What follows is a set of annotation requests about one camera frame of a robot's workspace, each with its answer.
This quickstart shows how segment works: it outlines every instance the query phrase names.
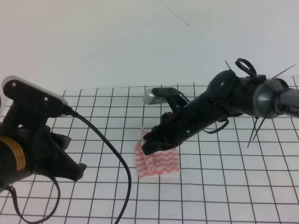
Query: cloth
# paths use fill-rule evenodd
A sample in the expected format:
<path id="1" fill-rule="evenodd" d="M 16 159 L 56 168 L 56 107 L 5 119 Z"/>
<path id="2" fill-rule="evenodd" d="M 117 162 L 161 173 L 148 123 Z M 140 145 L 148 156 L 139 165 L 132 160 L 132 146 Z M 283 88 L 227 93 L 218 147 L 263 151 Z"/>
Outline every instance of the cloth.
<path id="1" fill-rule="evenodd" d="M 135 146 L 135 163 L 138 177 L 180 172 L 179 156 L 175 148 L 167 151 L 158 151 L 150 155 L 143 153 L 143 136 L 147 133 L 142 130 L 142 137 Z"/>

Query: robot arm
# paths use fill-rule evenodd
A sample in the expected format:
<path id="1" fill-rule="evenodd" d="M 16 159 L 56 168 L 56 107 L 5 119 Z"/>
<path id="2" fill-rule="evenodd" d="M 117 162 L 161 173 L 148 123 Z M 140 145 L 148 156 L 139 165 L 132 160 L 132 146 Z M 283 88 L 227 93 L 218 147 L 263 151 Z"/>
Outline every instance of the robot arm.
<path id="1" fill-rule="evenodd" d="M 223 71 L 214 77 L 204 93 L 190 103 L 174 88 L 146 90 L 143 96 L 145 104 L 167 102 L 172 112 L 163 114 L 160 124 L 144 136 L 144 153 L 177 147 L 214 122 L 225 122 L 210 132 L 216 133 L 228 124 L 228 117 L 242 114 L 265 119 L 280 114 L 299 117 L 299 90 L 290 89 L 282 79 L 257 75 L 245 59 L 238 59 L 236 65 L 250 76 L 240 78 L 232 70 Z"/>

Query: black cable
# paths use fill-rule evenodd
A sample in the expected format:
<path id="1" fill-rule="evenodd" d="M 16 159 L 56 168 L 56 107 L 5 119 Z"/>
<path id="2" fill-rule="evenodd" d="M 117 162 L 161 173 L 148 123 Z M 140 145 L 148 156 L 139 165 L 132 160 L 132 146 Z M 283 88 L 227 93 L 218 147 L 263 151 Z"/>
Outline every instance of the black cable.
<path id="1" fill-rule="evenodd" d="M 108 141 L 108 139 L 106 139 L 106 137 L 92 124 L 90 123 L 87 119 L 85 119 L 84 117 L 82 117 L 80 114 L 78 114 L 77 112 L 75 112 L 71 107 L 67 107 L 67 111 L 65 112 L 66 115 L 71 115 L 75 118 L 78 118 L 79 120 L 83 121 L 85 124 L 87 124 L 87 126 L 89 126 L 103 141 L 104 143 L 111 149 L 111 151 L 116 155 L 116 157 L 120 160 L 120 162 L 122 163 L 122 165 L 124 166 L 127 175 L 128 175 L 128 190 L 127 190 L 127 195 L 126 195 L 126 199 L 125 202 L 122 206 L 122 209 L 120 211 L 120 214 L 118 215 L 115 224 L 118 224 L 118 222 L 120 221 L 126 206 L 128 204 L 129 198 L 130 198 L 130 193 L 131 193 L 131 186 L 132 186 L 132 177 L 131 177 L 131 172 L 130 169 L 128 167 L 128 165 L 126 164 L 126 162 L 124 161 L 124 159 L 122 158 L 122 156 L 118 153 L 118 151 L 114 148 L 114 146 Z"/>
<path id="2" fill-rule="evenodd" d="M 58 196 L 57 196 L 56 204 L 55 204 L 52 212 L 46 218 L 43 218 L 41 220 L 34 221 L 34 222 L 31 222 L 31 221 L 28 221 L 28 220 L 24 219 L 23 215 L 20 213 L 19 206 L 18 206 L 17 192 L 16 192 L 15 188 L 13 186 L 7 186 L 7 187 L 4 188 L 4 190 L 8 190 L 10 192 L 10 194 L 11 194 L 11 196 L 13 198 L 14 209 L 15 209 L 16 213 L 18 214 L 18 216 L 24 222 L 26 222 L 28 224 L 38 224 L 38 223 L 44 222 L 44 221 L 48 220 L 49 218 L 51 218 L 51 216 L 56 211 L 58 203 L 59 203 L 59 200 L 60 200 L 60 187 L 59 187 L 58 182 L 57 182 L 57 180 L 55 178 L 50 178 L 50 179 L 54 182 L 55 186 L 57 187 L 57 191 L 58 191 Z"/>
<path id="3" fill-rule="evenodd" d="M 183 96 L 183 98 L 188 102 L 188 103 L 190 103 L 190 100 L 180 91 L 179 92 L 182 96 Z"/>

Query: white table surface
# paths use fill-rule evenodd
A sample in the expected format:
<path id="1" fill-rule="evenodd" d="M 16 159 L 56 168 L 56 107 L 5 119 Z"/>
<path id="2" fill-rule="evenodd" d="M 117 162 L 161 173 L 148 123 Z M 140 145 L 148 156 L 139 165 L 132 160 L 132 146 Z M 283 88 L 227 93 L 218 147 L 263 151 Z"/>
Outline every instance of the white table surface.
<path id="1" fill-rule="evenodd" d="M 295 79 L 286 80 L 296 88 Z M 177 87 L 190 99 L 206 89 L 196 84 Z M 64 92 L 69 104 L 105 133 L 130 167 L 132 191 L 120 223 L 299 223 L 299 119 L 282 116 L 266 120 L 247 148 L 253 119 L 231 118 L 218 134 L 200 132 L 177 148 L 181 173 L 138 179 L 134 146 L 141 127 L 152 128 L 161 114 L 170 111 L 166 104 L 144 105 L 144 89 Z M 66 152 L 87 169 L 76 183 L 57 178 L 61 200 L 54 216 L 44 223 L 114 223 L 128 185 L 124 168 L 78 119 L 49 119 L 48 125 L 53 132 L 72 138 Z M 41 219 L 55 204 L 57 190 L 43 176 L 32 175 L 14 187 L 28 220 Z M 24 223 L 7 191 L 0 193 L 0 212 L 1 224 Z"/>

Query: yellow label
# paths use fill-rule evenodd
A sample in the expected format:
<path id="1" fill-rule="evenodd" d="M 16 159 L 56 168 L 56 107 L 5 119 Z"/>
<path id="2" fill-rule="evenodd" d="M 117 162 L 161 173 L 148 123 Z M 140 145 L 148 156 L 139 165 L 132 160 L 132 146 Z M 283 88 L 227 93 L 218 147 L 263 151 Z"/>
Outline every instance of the yellow label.
<path id="1" fill-rule="evenodd" d="M 13 151 L 17 164 L 17 171 L 24 169 L 26 167 L 26 158 L 20 144 L 9 137 L 0 137 L 0 141 L 7 144 Z"/>

